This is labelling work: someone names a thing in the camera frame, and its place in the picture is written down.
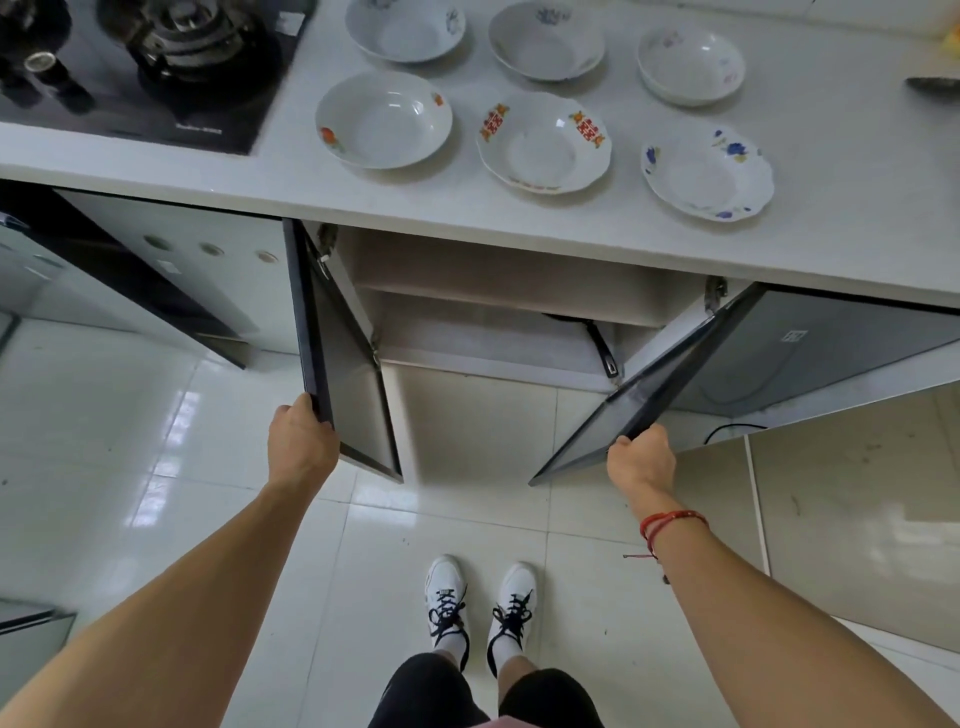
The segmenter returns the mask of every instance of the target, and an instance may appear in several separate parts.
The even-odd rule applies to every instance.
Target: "hand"
[[[319,423],[310,395],[276,409],[267,438],[270,483],[302,488],[312,499],[337,467],[340,437],[330,423]]]
[[[620,435],[607,451],[607,474],[641,520],[661,507],[673,509],[676,501],[670,494],[676,466],[661,425],[652,425],[633,442]]]

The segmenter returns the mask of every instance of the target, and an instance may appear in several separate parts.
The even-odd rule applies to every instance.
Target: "bowl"
[[[721,223],[753,217],[774,196],[773,169],[756,145],[724,124],[687,119],[643,147],[643,176],[662,200]]]
[[[637,46],[636,62],[651,93],[683,107],[706,106],[735,93],[747,68],[729,40],[696,26],[647,33]]]
[[[347,33],[371,56],[395,63],[432,61],[464,38],[467,16],[445,0],[351,0]]]
[[[488,31],[497,60],[534,81],[583,76],[603,59],[603,33],[585,10],[522,2],[497,13]]]
[[[395,169],[440,149],[453,127],[453,112],[440,91],[419,76],[371,71],[332,87],[317,105],[316,123],[337,159],[366,169]]]
[[[520,93],[493,106],[477,147],[484,165],[512,187],[540,195],[574,192],[599,180],[612,144],[596,114],[552,93]]]

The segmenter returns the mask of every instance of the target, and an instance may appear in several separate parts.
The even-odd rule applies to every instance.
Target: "white sock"
[[[437,642],[437,646],[434,647],[434,649],[449,652],[453,655],[453,661],[457,664],[457,667],[459,667],[461,661],[464,659],[464,653],[467,651],[467,639],[459,632],[447,632],[440,638],[440,641]]]
[[[500,635],[496,638],[491,645],[491,652],[493,653],[493,663],[496,665],[497,674],[500,674],[500,670],[507,660],[523,654],[520,645],[510,635]]]

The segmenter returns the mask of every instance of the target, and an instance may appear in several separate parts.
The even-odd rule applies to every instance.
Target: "shoe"
[[[523,653],[523,631],[537,611],[537,573],[528,564],[514,564],[500,585],[500,594],[493,606],[493,623],[487,639],[487,664],[493,677],[497,663]],[[498,640],[516,643],[502,644],[494,655],[493,645]]]
[[[470,634],[467,628],[467,613],[464,596],[467,594],[467,582],[460,572],[460,566],[452,556],[440,556],[426,575],[426,615],[430,621],[430,637],[434,649],[446,649],[440,642],[447,638],[447,644],[454,644],[450,637],[463,635],[467,643],[460,660],[460,671],[464,671],[470,656]],[[456,657],[460,649],[447,650]]]

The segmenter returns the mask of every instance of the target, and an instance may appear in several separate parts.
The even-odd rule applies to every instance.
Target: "black glass stovetop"
[[[0,121],[248,154],[316,2],[0,0]]]

